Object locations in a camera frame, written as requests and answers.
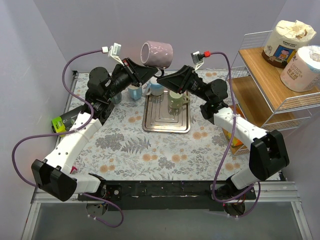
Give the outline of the light blue faceted mug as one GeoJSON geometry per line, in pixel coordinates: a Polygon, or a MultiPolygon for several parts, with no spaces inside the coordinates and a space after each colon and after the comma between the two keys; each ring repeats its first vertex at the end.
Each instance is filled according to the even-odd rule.
{"type": "Polygon", "coordinates": [[[128,93],[129,93],[129,96],[137,101],[139,100],[142,95],[143,95],[143,89],[142,89],[142,86],[139,86],[139,87],[136,87],[134,85],[129,85],[128,86],[128,93]]]}

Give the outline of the green mug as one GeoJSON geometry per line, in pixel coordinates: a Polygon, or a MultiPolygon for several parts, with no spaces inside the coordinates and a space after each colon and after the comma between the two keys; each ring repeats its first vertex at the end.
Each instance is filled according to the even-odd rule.
{"type": "Polygon", "coordinates": [[[190,97],[186,93],[175,93],[172,90],[168,92],[167,99],[168,107],[171,109],[180,109],[190,102],[190,97]]]}

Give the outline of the dark grey mug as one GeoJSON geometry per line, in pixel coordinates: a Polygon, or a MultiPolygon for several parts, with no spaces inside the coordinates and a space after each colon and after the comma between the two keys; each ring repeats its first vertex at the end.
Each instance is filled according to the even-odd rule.
{"type": "Polygon", "coordinates": [[[111,99],[112,103],[117,105],[122,101],[122,93],[119,92],[118,94],[116,94],[112,99],[111,99]]]}

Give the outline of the purple mug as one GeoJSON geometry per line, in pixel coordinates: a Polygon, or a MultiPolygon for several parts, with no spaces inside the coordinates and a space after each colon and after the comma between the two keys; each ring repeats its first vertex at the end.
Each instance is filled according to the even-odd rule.
{"type": "Polygon", "coordinates": [[[164,75],[165,69],[170,67],[173,57],[173,47],[169,43],[148,40],[142,45],[140,50],[142,64],[160,70],[161,74],[155,75],[156,78],[164,75]]]}

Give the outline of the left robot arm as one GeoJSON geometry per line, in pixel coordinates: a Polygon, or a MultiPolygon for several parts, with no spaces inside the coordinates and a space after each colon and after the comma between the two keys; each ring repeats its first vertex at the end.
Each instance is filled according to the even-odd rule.
{"type": "Polygon", "coordinates": [[[85,93],[87,103],[77,115],[71,133],[65,135],[43,160],[36,159],[31,165],[36,186],[62,202],[73,194],[82,193],[89,193],[95,200],[103,199],[107,193],[102,184],[104,179],[91,173],[72,176],[74,162],[111,115],[115,106],[111,99],[130,85],[144,85],[157,72],[156,67],[139,65],[130,58],[123,59],[112,73],[104,67],[92,69],[85,93]]]}

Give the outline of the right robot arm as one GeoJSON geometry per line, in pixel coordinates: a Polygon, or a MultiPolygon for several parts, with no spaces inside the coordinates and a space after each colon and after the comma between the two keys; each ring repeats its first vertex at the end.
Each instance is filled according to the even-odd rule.
{"type": "Polygon", "coordinates": [[[189,92],[205,101],[200,105],[203,118],[239,139],[249,149],[248,166],[228,177],[215,189],[222,197],[237,199],[259,181],[265,181],[290,163],[283,135],[278,130],[267,131],[242,118],[226,104],[228,85],[215,79],[205,83],[195,70],[184,65],[179,71],[159,77],[165,88],[183,94],[189,92]]]}

